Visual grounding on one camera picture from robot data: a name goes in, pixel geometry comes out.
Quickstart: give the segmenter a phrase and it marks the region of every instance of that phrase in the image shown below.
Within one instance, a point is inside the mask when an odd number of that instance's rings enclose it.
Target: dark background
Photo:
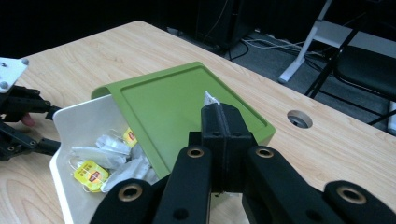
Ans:
[[[324,2],[0,0],[0,57],[21,58],[131,21],[146,21],[164,30],[178,29],[226,49],[255,28],[276,38],[299,42],[305,40]],[[380,22],[368,32],[396,40],[396,0],[384,0],[382,5]],[[325,19],[353,25],[362,6],[361,0],[334,0]]]

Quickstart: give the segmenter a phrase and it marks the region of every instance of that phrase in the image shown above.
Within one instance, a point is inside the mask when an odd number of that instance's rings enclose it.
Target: black cable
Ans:
[[[235,59],[237,59],[237,58],[240,58],[240,57],[243,57],[243,56],[247,55],[248,52],[249,52],[249,47],[248,47],[248,45],[245,44],[242,40],[240,40],[239,42],[241,42],[241,43],[246,47],[246,51],[243,52],[242,54],[240,54],[240,55],[238,55],[238,56],[232,58],[232,57],[231,57],[231,49],[229,49],[229,50],[228,50],[228,55],[229,55],[229,57],[230,57],[230,59],[229,59],[230,62],[232,62],[233,60],[235,60]]]

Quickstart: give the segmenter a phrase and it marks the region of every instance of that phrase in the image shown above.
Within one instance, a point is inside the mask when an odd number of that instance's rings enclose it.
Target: yellow tea bag label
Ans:
[[[74,172],[74,178],[91,192],[99,192],[108,179],[108,172],[94,161],[84,161]]]
[[[137,139],[134,136],[134,132],[132,132],[131,128],[128,128],[124,135],[122,136],[123,140],[125,141],[128,147],[134,147],[137,143]]]

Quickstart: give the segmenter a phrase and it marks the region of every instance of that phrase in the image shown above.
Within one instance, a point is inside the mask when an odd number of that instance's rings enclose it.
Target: green tray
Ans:
[[[178,152],[187,146],[189,132],[201,131],[205,91],[237,107],[256,140],[268,144],[275,128],[202,63],[111,83],[96,89],[92,99],[112,95],[157,176],[162,178],[172,170]]]

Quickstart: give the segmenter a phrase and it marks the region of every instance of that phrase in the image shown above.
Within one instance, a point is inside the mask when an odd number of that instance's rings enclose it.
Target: floor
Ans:
[[[294,46],[286,46],[283,48],[277,47],[285,46],[289,43],[286,43],[284,40],[275,39],[269,35],[252,32],[247,35],[242,41],[236,44],[233,48],[231,48],[230,51],[219,53],[212,46],[208,46],[201,42],[198,42],[190,36],[183,35],[181,32],[172,29],[169,29],[169,32],[183,39],[186,39],[201,48],[214,51],[218,55],[226,59],[230,60],[231,55],[231,60],[234,63],[246,67],[247,69],[264,77],[267,77],[275,82],[277,82],[278,77],[296,58],[299,50]],[[315,52],[312,52],[308,56],[309,62],[305,61],[305,63],[295,73],[293,78],[284,85],[288,88],[304,94],[309,88],[309,85],[318,76],[319,70],[323,68],[325,63],[327,62],[325,57],[321,56],[322,54],[323,53],[316,54]],[[323,88],[326,91],[329,91],[336,95],[341,95],[354,103],[366,106],[380,113],[385,113],[389,109],[388,101],[380,97],[374,96],[370,93],[348,87],[345,84],[337,81],[335,77],[330,77],[323,86]],[[340,102],[322,93],[319,93],[315,99],[325,105],[328,105],[363,122],[369,122],[373,119],[376,119],[377,117],[376,115],[358,109],[352,105]],[[388,121],[384,120],[375,124],[374,126],[377,129],[386,132],[388,129]]]

